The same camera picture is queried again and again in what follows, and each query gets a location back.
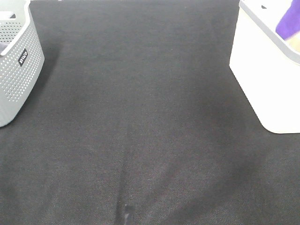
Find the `purple towel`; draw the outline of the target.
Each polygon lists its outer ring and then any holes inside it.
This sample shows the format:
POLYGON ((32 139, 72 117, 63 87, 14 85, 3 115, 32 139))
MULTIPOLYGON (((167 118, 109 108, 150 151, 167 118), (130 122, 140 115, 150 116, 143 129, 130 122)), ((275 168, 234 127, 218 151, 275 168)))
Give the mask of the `purple towel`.
POLYGON ((293 0, 276 26, 276 33, 284 40, 300 31, 300 1, 293 0))

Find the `black fabric table mat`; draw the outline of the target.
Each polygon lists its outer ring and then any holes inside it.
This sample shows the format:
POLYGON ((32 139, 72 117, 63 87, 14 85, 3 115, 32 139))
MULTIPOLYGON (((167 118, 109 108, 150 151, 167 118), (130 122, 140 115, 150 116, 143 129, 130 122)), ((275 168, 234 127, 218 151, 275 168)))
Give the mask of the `black fabric table mat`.
POLYGON ((300 136, 229 68, 236 0, 36 0, 45 55, 0 130, 3 225, 297 225, 300 136))

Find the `white plastic storage bin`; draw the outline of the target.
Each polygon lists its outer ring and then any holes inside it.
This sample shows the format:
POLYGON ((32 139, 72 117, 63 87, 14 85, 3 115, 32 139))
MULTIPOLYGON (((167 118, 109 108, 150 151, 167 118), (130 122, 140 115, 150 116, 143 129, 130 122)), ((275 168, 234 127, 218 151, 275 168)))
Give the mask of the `white plastic storage bin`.
POLYGON ((289 0, 241 0, 229 66, 262 126, 300 131, 300 53, 276 33, 289 0))

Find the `grey perforated laundry basket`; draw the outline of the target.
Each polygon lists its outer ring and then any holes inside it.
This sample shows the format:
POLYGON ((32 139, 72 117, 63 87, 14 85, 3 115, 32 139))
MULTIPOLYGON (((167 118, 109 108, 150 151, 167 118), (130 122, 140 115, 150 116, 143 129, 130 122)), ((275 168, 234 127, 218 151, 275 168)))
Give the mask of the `grey perforated laundry basket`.
POLYGON ((42 70, 45 57, 29 0, 0 2, 0 125, 19 113, 42 70))

